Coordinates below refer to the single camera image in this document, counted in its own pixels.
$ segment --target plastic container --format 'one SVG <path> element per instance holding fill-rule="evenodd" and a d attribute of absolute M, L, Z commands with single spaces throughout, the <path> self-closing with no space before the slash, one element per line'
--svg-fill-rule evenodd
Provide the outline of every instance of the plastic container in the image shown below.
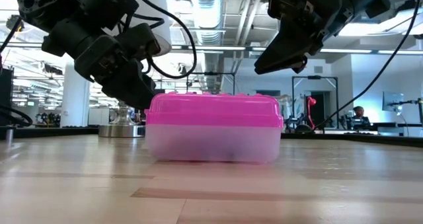
<path fill-rule="evenodd" d="M 160 160 L 269 163 L 279 156 L 282 117 L 260 94 L 159 94 L 145 139 Z"/>

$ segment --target wooden table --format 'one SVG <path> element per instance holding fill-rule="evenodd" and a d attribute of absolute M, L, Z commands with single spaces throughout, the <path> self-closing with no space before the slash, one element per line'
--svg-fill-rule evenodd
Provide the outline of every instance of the wooden table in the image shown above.
<path fill-rule="evenodd" d="M 139 139 L 0 141 L 0 223 L 423 223 L 423 149 L 282 140 L 273 165 L 157 162 Z"/>

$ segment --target black cable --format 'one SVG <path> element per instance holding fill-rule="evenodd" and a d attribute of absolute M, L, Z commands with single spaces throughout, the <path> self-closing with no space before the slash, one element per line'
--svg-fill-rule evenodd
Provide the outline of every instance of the black cable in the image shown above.
<path fill-rule="evenodd" d="M 184 31 L 187 33 L 187 35 L 190 39 L 190 43 L 191 43 L 191 46 L 192 46 L 192 53 L 193 53 L 193 56 L 194 56 L 194 61 L 192 62 L 192 68 L 185 75 L 181 75 L 181 76 L 169 75 L 169 74 L 165 73 L 164 71 L 162 71 L 160 68 L 157 67 L 157 65 L 154 64 L 154 61 L 153 61 L 153 58 L 151 57 L 151 55 L 147 56 L 148 63 L 150 63 L 151 66 L 153 66 L 153 68 L 155 70 L 157 70 L 157 72 L 159 72 L 160 74 L 162 74 L 162 75 L 164 75 L 168 78 L 171 78 L 171 79 L 183 79 L 183 78 L 189 76 L 192 72 L 195 71 L 195 69 L 197 67 L 197 49 L 196 49 L 196 45 L 194 43 L 194 38 L 192 37 L 189 29 L 186 27 L 186 25 L 180 19 L 178 19 L 178 17 L 176 17 L 172 13 L 160 8 L 159 6 L 150 2 L 149 0 L 142 0 L 142 1 L 146 5 L 149 5 L 153 9 L 159 11 L 160 13 L 163 13 L 164 15 L 167 15 L 168 17 L 171 17 L 173 20 L 175 20 L 177 23 L 179 23 L 179 25 L 184 29 Z"/>
<path fill-rule="evenodd" d="M 15 34 L 15 32 L 18 30 L 18 27 L 21 22 L 22 22 L 22 19 L 21 17 L 19 17 L 15 25 L 13 26 L 12 30 L 10 31 L 9 35 L 7 35 L 6 40 L 3 42 L 3 45 L 1 45 L 0 53 L 3 52 L 3 50 L 5 50 L 7 44 L 12 40 L 12 37 Z"/>
<path fill-rule="evenodd" d="M 363 94 L 365 94 L 373 86 L 373 84 L 378 80 L 378 78 L 386 70 L 386 68 L 388 67 L 388 65 L 390 64 L 390 62 L 393 60 L 393 58 L 397 55 L 398 51 L 403 46 L 405 40 L 407 39 L 408 35 L 410 34 L 410 32 L 412 30 L 412 27 L 414 25 L 414 21 L 416 20 L 416 17 L 417 17 L 419 8 L 420 8 L 420 0 L 417 0 L 416 7 L 414 8 L 414 13 L 413 13 L 413 16 L 411 18 L 410 26 L 408 27 L 407 32 L 405 33 L 403 39 L 400 41 L 399 45 L 397 46 L 397 49 L 395 49 L 395 51 L 392 53 L 391 57 L 386 61 L 385 65 L 382 67 L 382 69 L 379 71 L 379 73 L 376 75 L 376 77 L 370 82 L 370 84 L 359 95 L 357 95 L 351 101 L 347 102 L 344 106 L 342 106 L 341 108 L 339 108 L 338 111 L 336 111 L 334 114 L 332 114 L 331 116 L 329 116 L 325 121 L 323 121 L 322 123 L 320 123 L 319 125 L 317 125 L 316 128 L 313 131 L 315 131 L 320 125 L 325 124 L 329 119 L 331 119 L 333 116 L 337 115 L 340 111 L 342 111 L 348 105 L 350 105 L 351 103 L 353 103 L 359 97 L 363 96 Z"/>
<path fill-rule="evenodd" d="M 151 71 L 151 64 L 150 63 L 147 63 L 147 64 L 148 64 L 147 71 L 143 72 L 144 75 L 150 73 L 150 71 Z"/>
<path fill-rule="evenodd" d="M 9 35 L 7 35 L 6 40 L 3 42 L 3 44 L 0 47 L 0 75 L 3 73 L 3 58 L 1 57 L 1 53 L 3 52 L 3 50 L 5 50 L 7 44 L 12 40 L 12 37 L 13 35 L 15 35 L 15 32 L 18 30 L 21 22 L 22 22 L 22 19 L 21 17 L 19 17 L 15 25 L 13 25 L 13 28 L 10 31 Z"/>
<path fill-rule="evenodd" d="M 158 18 L 158 17 L 149 17 L 144 15 L 134 14 L 134 18 L 155 21 L 156 22 L 155 24 L 150 25 L 151 29 L 157 28 L 158 26 L 161 26 L 165 23 L 164 19 Z"/>
<path fill-rule="evenodd" d="M 2 111 L 2 110 L 6 110 L 6 111 L 9 111 L 9 112 L 13 112 L 15 114 L 18 114 L 19 116 L 24 118 L 26 120 L 26 122 L 10 115 L 9 113 Z M 0 104 L 0 116 L 2 116 L 4 118 L 6 118 L 7 120 L 11 121 L 12 124 L 21 125 L 21 126 L 24 126 L 24 127 L 28 127 L 28 126 L 32 125 L 32 119 L 28 115 L 26 115 L 25 113 L 20 112 L 18 110 L 15 110 L 13 108 L 3 106 L 1 104 Z"/>

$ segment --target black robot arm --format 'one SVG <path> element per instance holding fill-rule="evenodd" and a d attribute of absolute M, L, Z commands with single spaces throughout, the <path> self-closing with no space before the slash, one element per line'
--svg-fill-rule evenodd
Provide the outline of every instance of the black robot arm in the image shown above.
<path fill-rule="evenodd" d="M 124 27 L 118 36 L 112 30 L 134 16 L 136 0 L 18 0 L 20 16 L 49 33 L 42 50 L 56 56 L 69 54 L 75 70 L 102 91 L 135 108 L 149 108 L 155 84 L 141 70 L 141 60 L 160 52 L 148 24 Z"/>
<path fill-rule="evenodd" d="M 268 14 L 280 32 L 255 63 L 258 74 L 291 68 L 301 72 L 305 54 L 315 55 L 359 13 L 372 18 L 390 9 L 389 0 L 269 0 Z"/>

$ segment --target pink lid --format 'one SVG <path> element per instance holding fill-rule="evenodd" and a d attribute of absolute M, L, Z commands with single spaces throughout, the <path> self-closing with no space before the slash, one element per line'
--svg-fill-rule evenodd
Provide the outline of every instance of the pink lid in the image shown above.
<path fill-rule="evenodd" d="M 145 113 L 147 125 L 282 127 L 278 101 L 260 94 L 158 94 Z"/>

